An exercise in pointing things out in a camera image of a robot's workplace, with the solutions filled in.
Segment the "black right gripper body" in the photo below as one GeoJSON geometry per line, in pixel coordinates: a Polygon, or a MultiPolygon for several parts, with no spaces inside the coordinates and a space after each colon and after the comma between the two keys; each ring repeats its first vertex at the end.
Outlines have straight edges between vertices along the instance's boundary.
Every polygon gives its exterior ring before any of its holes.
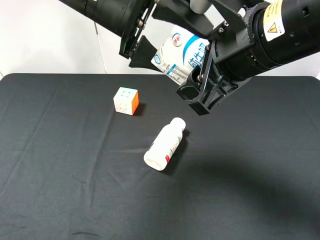
{"type": "Polygon", "coordinates": [[[210,3],[224,21],[208,36],[201,68],[207,80],[205,93],[190,101],[189,106],[200,116],[207,115],[256,75],[252,49],[259,46],[255,39],[258,14],[265,10],[263,0],[212,0],[210,3]]]}

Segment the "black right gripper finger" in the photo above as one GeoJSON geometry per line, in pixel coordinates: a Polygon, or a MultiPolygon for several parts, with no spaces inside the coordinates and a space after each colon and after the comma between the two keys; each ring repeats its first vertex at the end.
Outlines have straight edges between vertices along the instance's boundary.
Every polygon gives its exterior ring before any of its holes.
{"type": "Polygon", "coordinates": [[[176,92],[185,101],[192,101],[198,95],[203,95],[206,100],[208,97],[208,94],[205,93],[206,83],[205,71],[200,67],[195,67],[176,92]]]}

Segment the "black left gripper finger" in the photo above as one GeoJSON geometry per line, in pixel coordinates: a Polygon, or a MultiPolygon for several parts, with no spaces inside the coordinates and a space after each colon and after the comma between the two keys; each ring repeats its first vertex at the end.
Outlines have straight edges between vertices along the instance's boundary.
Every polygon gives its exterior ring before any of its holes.
{"type": "Polygon", "coordinates": [[[148,69],[161,73],[161,71],[152,64],[152,59],[156,53],[157,49],[143,35],[138,43],[130,50],[130,63],[128,66],[130,68],[148,69]]]}
{"type": "Polygon", "coordinates": [[[214,29],[214,25],[204,14],[191,10],[187,0],[159,0],[152,17],[178,25],[203,39],[207,39],[214,29]]]}

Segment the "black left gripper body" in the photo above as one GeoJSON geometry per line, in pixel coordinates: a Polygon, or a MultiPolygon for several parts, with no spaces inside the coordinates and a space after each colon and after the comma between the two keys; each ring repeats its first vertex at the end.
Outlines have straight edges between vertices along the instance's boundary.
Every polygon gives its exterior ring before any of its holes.
{"type": "Polygon", "coordinates": [[[121,24],[119,55],[129,59],[133,56],[138,47],[138,42],[147,20],[158,0],[130,0],[121,24]]]}

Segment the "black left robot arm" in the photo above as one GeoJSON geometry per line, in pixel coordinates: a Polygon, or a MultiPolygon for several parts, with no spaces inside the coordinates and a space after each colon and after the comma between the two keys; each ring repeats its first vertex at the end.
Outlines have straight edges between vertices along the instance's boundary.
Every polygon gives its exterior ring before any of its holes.
{"type": "Polygon", "coordinates": [[[178,25],[201,38],[214,26],[191,10],[188,0],[61,0],[61,2],[121,38],[119,55],[129,67],[156,71],[151,63],[157,49],[141,34],[149,17],[178,25]]]}

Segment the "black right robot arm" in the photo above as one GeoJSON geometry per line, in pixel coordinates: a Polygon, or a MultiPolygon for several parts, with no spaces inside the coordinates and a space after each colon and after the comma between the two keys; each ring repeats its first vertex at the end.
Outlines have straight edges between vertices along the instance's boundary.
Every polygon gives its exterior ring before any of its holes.
{"type": "Polygon", "coordinates": [[[200,116],[252,77],[318,53],[317,0],[214,0],[224,21],[208,35],[201,66],[177,89],[200,116]]]}

